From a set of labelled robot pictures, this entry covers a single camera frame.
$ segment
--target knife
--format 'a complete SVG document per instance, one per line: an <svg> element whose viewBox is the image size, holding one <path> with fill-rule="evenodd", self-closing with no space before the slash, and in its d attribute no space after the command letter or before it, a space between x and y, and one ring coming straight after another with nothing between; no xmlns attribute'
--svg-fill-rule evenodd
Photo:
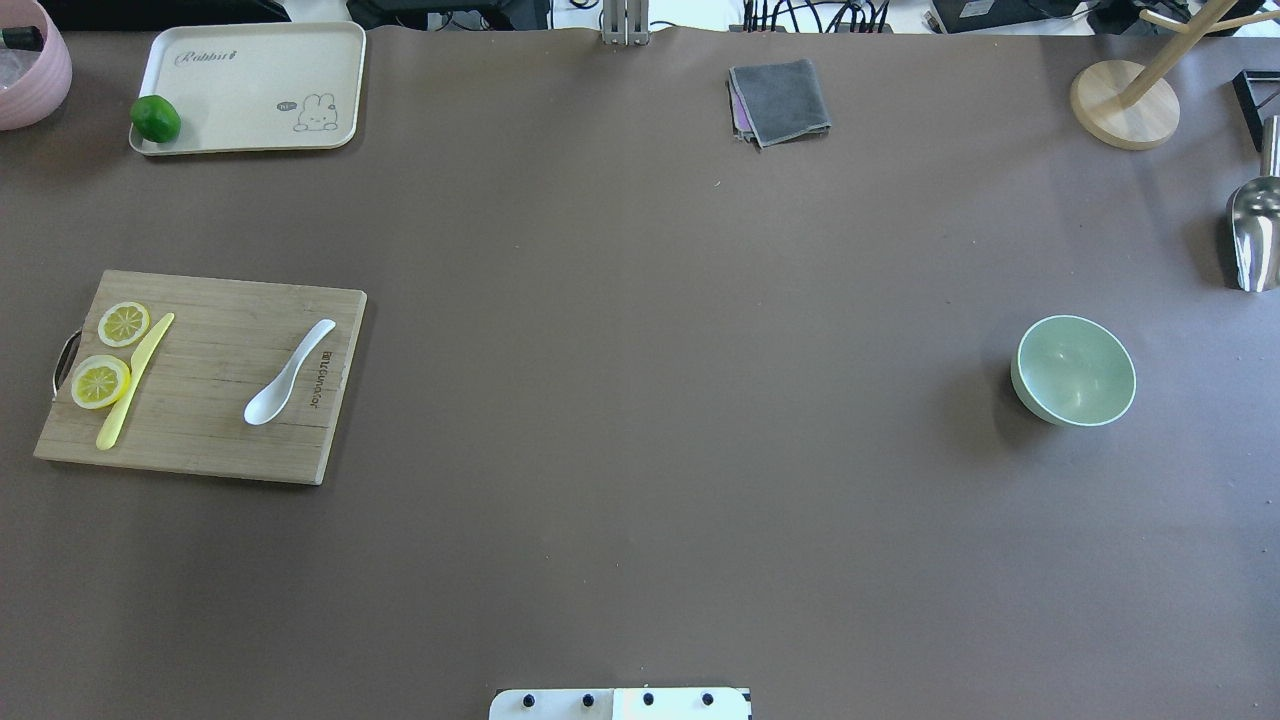
<svg viewBox="0 0 1280 720"><path fill-rule="evenodd" d="M164 318L160 318L160 322L147 331L146 337L138 343L138 348L129 356L129 387L115 401L115 405L111 406L111 411L106 415L106 421L102 423L102 429L97 433L96 445L99 450L110 450L115 446L116 438L120 437L120 428L124 427L124 416L128 415L129 405L133 402L133 392L138 389L138 383L142 382L142 373L146 372L147 363L151 361L151 354L160 345L160 338L164 337L164 332L169 329L170 323L173 323L173 313L166 313Z"/></svg>

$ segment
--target folded towel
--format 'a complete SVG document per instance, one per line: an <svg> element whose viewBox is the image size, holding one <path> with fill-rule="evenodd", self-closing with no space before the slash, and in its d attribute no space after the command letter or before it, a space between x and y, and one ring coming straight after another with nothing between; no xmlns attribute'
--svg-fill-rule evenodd
<svg viewBox="0 0 1280 720"><path fill-rule="evenodd" d="M730 68L730 104L739 137L760 147L831 128L810 60Z"/></svg>

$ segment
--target lemon slice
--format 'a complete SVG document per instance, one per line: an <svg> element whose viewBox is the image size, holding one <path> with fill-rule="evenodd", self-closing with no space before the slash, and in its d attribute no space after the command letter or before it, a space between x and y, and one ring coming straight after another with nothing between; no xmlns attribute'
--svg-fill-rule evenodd
<svg viewBox="0 0 1280 720"><path fill-rule="evenodd" d="M138 302L113 305L97 322L97 338L108 347L132 345L151 327L151 313Z"/></svg>
<svg viewBox="0 0 1280 720"><path fill-rule="evenodd" d="M72 398L86 410L115 402L129 387L129 366L114 355L90 355L72 375Z"/></svg>

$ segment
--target wooden cutting board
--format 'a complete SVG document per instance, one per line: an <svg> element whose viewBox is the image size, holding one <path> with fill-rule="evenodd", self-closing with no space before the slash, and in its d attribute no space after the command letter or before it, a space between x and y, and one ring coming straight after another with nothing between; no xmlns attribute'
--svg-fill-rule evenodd
<svg viewBox="0 0 1280 720"><path fill-rule="evenodd" d="M77 363L97 354L129 361L137 343L113 348L97 337L102 313L125 300L145 305L152 322L165 313L174 320L142 377L119 441L111 450L95 447L108 409L76 405L68 377L36 457L320 484L365 315L364 292L106 270L84 316ZM307 356L284 410L265 425L244 423L244 404L324 318L337 327Z"/></svg>

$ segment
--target round wooden base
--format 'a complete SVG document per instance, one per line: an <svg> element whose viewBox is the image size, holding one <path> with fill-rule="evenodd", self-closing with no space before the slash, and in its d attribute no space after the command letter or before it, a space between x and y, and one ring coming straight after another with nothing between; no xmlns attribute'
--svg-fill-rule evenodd
<svg viewBox="0 0 1280 720"><path fill-rule="evenodd" d="M1128 108L1117 96L1143 67L1129 60L1105 60L1084 68L1071 83L1071 110L1084 129L1124 150L1151 150L1178 129L1178 95L1164 78Z"/></svg>

